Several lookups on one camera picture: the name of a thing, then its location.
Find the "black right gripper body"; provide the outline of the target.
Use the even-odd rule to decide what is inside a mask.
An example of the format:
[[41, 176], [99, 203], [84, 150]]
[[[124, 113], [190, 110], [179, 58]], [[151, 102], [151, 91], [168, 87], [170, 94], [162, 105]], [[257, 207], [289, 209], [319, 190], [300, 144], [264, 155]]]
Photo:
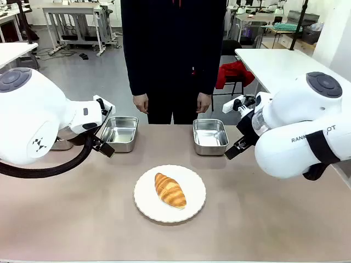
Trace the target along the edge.
[[259, 136], [252, 126], [253, 115], [254, 110], [251, 109], [249, 113], [241, 117], [241, 120], [237, 124], [237, 129], [243, 135], [243, 137], [239, 140], [239, 143], [244, 143], [245, 145], [255, 145], [258, 141]]

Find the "person's right hand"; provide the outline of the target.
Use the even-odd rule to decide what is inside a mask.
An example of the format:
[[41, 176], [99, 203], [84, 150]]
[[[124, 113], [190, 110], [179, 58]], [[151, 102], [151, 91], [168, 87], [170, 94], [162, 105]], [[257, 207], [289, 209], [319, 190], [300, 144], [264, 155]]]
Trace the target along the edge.
[[149, 99], [146, 94], [134, 96], [133, 103], [140, 112], [148, 114]]

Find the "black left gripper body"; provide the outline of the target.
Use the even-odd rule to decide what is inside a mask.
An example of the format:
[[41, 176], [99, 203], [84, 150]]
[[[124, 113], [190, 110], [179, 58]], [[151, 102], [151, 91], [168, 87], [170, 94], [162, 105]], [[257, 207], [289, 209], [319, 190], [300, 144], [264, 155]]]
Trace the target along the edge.
[[94, 133], [94, 141], [93, 141], [93, 148], [101, 148], [101, 144], [102, 144], [102, 140], [101, 140], [101, 132], [103, 131], [104, 127], [105, 127], [105, 123], [109, 118], [110, 113], [112, 112], [112, 107], [109, 108], [109, 110], [107, 111], [101, 126], [95, 131]]

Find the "person's left hand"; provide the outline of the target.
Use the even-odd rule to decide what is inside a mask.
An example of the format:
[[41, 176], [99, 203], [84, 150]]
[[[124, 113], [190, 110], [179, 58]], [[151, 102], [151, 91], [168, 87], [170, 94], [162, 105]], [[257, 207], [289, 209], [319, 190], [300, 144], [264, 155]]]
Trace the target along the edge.
[[199, 93], [197, 97], [197, 113], [205, 113], [211, 105], [211, 95]]

